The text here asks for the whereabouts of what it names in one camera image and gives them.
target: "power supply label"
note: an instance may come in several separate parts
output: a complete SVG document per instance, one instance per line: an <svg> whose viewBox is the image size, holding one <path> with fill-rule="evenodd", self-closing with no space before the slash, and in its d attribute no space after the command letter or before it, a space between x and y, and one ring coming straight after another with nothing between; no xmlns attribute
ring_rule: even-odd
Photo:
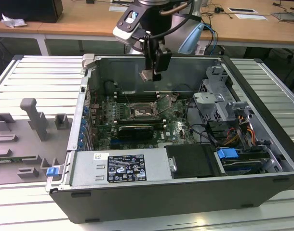
<svg viewBox="0 0 294 231"><path fill-rule="evenodd" d="M120 183L147 180L144 155L118 155L107 159L107 181Z"/></svg>

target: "blue latch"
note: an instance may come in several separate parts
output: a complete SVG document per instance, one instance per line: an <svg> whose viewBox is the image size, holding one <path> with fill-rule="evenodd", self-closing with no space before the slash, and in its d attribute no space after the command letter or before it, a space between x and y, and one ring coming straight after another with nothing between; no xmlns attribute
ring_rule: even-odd
<svg viewBox="0 0 294 231"><path fill-rule="evenodd" d="M49 167L46 170L47 177L58 177L59 176L59 167Z"/></svg>
<svg viewBox="0 0 294 231"><path fill-rule="evenodd" d="M234 148L221 148L218 152L219 157L222 158L238 158L238 153Z"/></svg>

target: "circuit board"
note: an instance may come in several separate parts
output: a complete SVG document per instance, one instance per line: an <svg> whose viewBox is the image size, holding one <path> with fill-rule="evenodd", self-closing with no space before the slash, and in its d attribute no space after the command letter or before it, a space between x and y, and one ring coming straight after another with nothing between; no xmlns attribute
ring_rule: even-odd
<svg viewBox="0 0 294 231"><path fill-rule="evenodd" d="M114 97L98 102L93 117L95 150L163 148L171 144L194 143L186 125L184 99L161 95L155 102L118 103ZM128 127L152 128L150 139L120 139L118 130Z"/></svg>

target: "wooden desk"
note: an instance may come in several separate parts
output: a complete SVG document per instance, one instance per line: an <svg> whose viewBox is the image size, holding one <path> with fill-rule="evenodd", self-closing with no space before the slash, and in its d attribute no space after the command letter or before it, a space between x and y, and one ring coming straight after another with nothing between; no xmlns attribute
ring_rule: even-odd
<svg viewBox="0 0 294 231"><path fill-rule="evenodd" d="M212 3L220 4L225 12L232 13L227 7L254 9L258 14L271 14L284 12L283 9L273 6L275 0L213 0ZM289 12L294 7L294 2L281 2ZM214 6L202 7L201 12L214 11ZM234 42L245 43L244 46L277 47L281 44L294 45L294 23L279 22L272 16L265 16L264 20L239 19L234 14L213 15L211 23L213 29L219 34L219 44L234 45Z"/></svg>
<svg viewBox="0 0 294 231"><path fill-rule="evenodd" d="M220 4L225 12L227 7L252 8L259 14L283 12L283 9L273 6L274 0L212 0ZM284 2L288 10L294 7L294 2ZM95 2L86 4L84 0L63 0L63 15L57 23L28 22L26 27L11 29L0 22L0 37L34 38L38 41L42 55L49 55L45 39L74 39L74 40L110 40L116 41L112 31L123 12L110 12L109 3ZM204 11L214 11L214 6L204 7ZM219 35L218 45L294 48L294 23L278 21L272 15L265 16L268 20L239 19L231 14L213 15L213 28ZM206 23L209 19L203 16ZM203 31L200 46L206 46L211 39L209 31Z"/></svg>
<svg viewBox="0 0 294 231"><path fill-rule="evenodd" d="M57 23L43 23L43 34L113 36L113 29L123 12L109 11L110 4L63 0L64 12Z"/></svg>

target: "motherboard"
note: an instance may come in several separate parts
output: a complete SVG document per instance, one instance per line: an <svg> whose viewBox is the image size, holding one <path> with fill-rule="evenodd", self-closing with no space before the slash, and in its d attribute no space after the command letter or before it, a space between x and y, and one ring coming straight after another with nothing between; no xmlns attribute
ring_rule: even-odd
<svg viewBox="0 0 294 231"><path fill-rule="evenodd" d="M195 143L177 94L107 96L91 106L95 150L163 148Z"/></svg>

